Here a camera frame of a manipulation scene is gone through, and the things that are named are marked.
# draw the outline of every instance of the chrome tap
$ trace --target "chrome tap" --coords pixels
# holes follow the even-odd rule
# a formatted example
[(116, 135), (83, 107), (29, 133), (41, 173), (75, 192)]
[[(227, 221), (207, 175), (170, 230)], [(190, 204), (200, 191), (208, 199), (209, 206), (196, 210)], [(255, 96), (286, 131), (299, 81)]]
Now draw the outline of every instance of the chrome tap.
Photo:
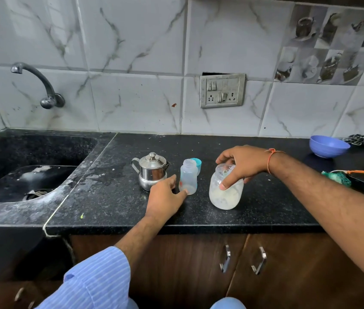
[(55, 91), (52, 88), (51, 83), (46, 79), (46, 77), (35, 67), (30, 66), (29, 64), (25, 64), (22, 62), (14, 63), (10, 67), (10, 71), (14, 74), (21, 74), (22, 70), (27, 70), (34, 74), (36, 77), (38, 77), (43, 85), (45, 86), (46, 93), (48, 94), (47, 97), (41, 99), (41, 106), (46, 109), (51, 109), (52, 107), (63, 107), (65, 105), (65, 99), (62, 95), (59, 93), (55, 93)]

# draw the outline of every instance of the kitchen sink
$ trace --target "kitchen sink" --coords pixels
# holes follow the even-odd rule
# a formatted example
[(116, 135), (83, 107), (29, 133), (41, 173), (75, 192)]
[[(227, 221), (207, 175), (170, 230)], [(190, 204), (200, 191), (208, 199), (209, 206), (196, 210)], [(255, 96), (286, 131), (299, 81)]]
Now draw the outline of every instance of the kitchen sink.
[(97, 140), (79, 136), (0, 138), (0, 203), (29, 201), (59, 187)]

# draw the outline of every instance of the power socket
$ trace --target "power socket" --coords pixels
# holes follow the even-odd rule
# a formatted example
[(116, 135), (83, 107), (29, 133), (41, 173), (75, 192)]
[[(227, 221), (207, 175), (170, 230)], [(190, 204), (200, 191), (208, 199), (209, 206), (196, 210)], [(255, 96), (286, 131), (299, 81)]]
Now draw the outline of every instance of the power socket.
[(200, 108), (242, 106), (245, 74), (200, 77)]

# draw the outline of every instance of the plastic jar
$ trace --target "plastic jar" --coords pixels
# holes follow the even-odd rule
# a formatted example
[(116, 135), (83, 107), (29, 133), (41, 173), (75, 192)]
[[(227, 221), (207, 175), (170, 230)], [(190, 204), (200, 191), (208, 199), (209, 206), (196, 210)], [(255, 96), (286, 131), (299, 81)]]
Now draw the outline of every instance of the plastic jar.
[(181, 177), (179, 180), (179, 191), (186, 189), (188, 195), (192, 195), (198, 188), (198, 182), (196, 181), (196, 174), (198, 168), (196, 162), (192, 159), (185, 159), (181, 167)]
[(215, 173), (210, 179), (209, 199), (217, 208), (228, 210), (234, 208), (241, 199), (243, 179), (240, 179), (230, 188), (222, 191), (219, 185), (231, 173), (235, 165), (220, 164), (215, 168)]

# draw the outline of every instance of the shirt sleeve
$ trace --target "shirt sleeve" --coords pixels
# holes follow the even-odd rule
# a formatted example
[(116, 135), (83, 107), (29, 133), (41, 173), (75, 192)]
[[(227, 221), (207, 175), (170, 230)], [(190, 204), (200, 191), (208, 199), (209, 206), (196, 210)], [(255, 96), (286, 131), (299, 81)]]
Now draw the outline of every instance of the shirt sleeve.
[(128, 305), (131, 268), (116, 247), (94, 254), (66, 272), (61, 287), (39, 309), (123, 309)]

